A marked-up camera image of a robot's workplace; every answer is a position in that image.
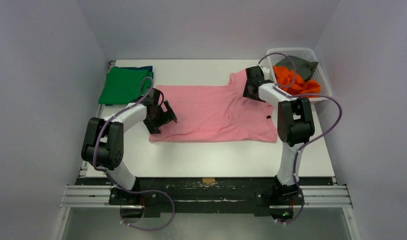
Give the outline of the pink t-shirt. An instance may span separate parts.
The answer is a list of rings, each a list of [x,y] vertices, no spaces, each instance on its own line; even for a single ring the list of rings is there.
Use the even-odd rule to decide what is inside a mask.
[[[243,97],[245,70],[230,74],[227,85],[159,85],[172,107],[177,122],[160,127],[150,142],[233,142],[276,143],[278,132],[271,119],[273,107]]]

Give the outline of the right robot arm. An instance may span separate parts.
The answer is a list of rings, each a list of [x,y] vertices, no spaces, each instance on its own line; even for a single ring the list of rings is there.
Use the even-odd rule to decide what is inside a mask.
[[[272,197],[283,204],[299,191],[299,168],[304,145],[315,133],[311,101],[306,97],[293,97],[265,79],[260,66],[246,68],[245,73],[243,96],[276,107],[277,134],[282,141],[282,154]]]

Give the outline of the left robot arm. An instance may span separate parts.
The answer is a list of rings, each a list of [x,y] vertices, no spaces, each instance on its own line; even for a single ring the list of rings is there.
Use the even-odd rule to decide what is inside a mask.
[[[118,112],[88,121],[81,158],[122,190],[121,198],[127,204],[136,204],[144,192],[135,187],[137,178],[123,162],[124,134],[136,124],[144,123],[150,135],[157,135],[170,122],[177,122],[172,107],[162,91],[150,88]]]

